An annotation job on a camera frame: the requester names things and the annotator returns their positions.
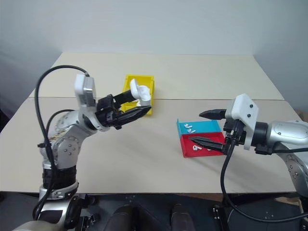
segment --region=white wall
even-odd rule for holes
[[[0,0],[0,36],[0,105],[10,116],[62,51],[254,54],[308,111],[306,0]]]

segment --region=black cable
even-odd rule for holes
[[[47,132],[47,134],[49,132],[50,123],[52,122],[53,118],[56,115],[58,115],[58,114],[60,114],[62,112],[72,112],[72,111],[73,111],[72,109],[64,109],[64,110],[60,110],[60,111],[57,111],[57,112],[53,113],[52,116],[49,118],[49,120],[47,122],[47,125],[46,125],[46,132]]]
[[[282,218],[282,219],[273,219],[273,220],[265,220],[265,219],[260,219],[260,218],[256,218],[253,216],[250,216],[248,214],[246,214],[245,212],[241,211],[238,207],[236,207],[236,205],[231,201],[231,199],[229,198],[226,189],[225,189],[225,173],[226,173],[226,169],[228,166],[228,163],[230,161],[231,155],[233,153],[234,150],[234,146],[235,146],[235,140],[231,141],[231,145],[229,147],[225,162],[223,163],[222,169],[221,169],[221,174],[220,174],[220,186],[221,186],[221,190],[223,193],[223,197],[227,200],[228,204],[235,210],[237,211],[239,214],[243,215],[244,217],[247,217],[251,220],[254,221],[258,221],[258,222],[263,222],[263,223],[282,223],[282,222],[289,222],[289,221],[293,221],[296,219],[300,219],[300,218],[305,218],[308,217],[308,212],[306,213],[302,213],[300,215],[294,216],[294,217],[289,217],[289,218]]]
[[[296,148],[296,149],[289,149],[289,150],[273,150],[273,153],[301,153],[301,152],[308,152],[308,148]]]
[[[57,166],[54,163],[54,158],[53,158],[53,153],[52,153],[52,149],[51,149],[51,144],[50,141],[48,139],[48,133],[47,130],[44,127],[44,123],[42,120],[42,116],[40,114],[40,109],[39,109],[39,87],[41,82],[43,81],[43,79],[52,71],[58,70],[58,69],[62,69],[62,68],[71,68],[71,69],[76,69],[79,71],[82,71],[86,76],[89,76],[89,74],[87,73],[87,71],[85,71],[84,69],[77,67],[77,66],[72,66],[72,65],[60,65],[60,66],[55,66],[52,67],[51,69],[45,71],[41,77],[38,79],[37,85],[35,87],[35,92],[34,92],[34,104],[35,104],[35,110],[36,110],[36,114],[37,114],[37,118],[38,118],[38,123],[39,123],[39,127],[43,133],[43,137],[44,137],[44,144],[45,144],[45,150],[46,150],[46,156],[48,157],[48,160],[51,164],[51,178],[50,178],[50,182],[47,188],[47,191],[45,193],[45,195],[41,198],[41,200],[38,202],[38,204],[34,207],[33,209],[33,219],[37,220],[39,218],[39,214],[45,204],[45,202],[47,201],[47,198],[50,196],[50,193],[52,192],[52,188],[53,188],[53,178],[54,178],[54,174],[57,170]]]

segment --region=yellow tray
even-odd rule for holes
[[[129,83],[133,78],[136,79],[138,85],[145,85],[150,89],[151,106],[153,106],[154,76],[126,75],[123,92],[130,90]],[[136,104],[137,103],[135,102],[124,103],[122,104],[121,110],[127,111],[128,109],[135,107]],[[152,109],[148,111],[147,115],[151,114],[152,114]]]

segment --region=white earbud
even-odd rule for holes
[[[184,127],[185,127],[185,128],[192,128],[192,126],[189,125],[189,124],[184,124]]]
[[[198,149],[199,149],[199,150],[202,149],[201,147],[199,147],[199,146],[197,146],[197,145],[194,145],[192,148],[193,148],[194,151],[197,151]]]
[[[187,131],[188,131],[189,133],[194,133],[194,132],[196,132],[196,130],[192,130],[191,128],[187,129]]]

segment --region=blue tray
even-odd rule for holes
[[[189,126],[192,126],[191,129],[196,130],[194,134],[221,131],[218,125],[218,122],[216,120],[200,121],[200,122],[180,122],[179,119],[177,119],[179,137],[181,137],[182,134],[190,134],[187,131],[187,128],[184,126],[184,124],[188,124]]]

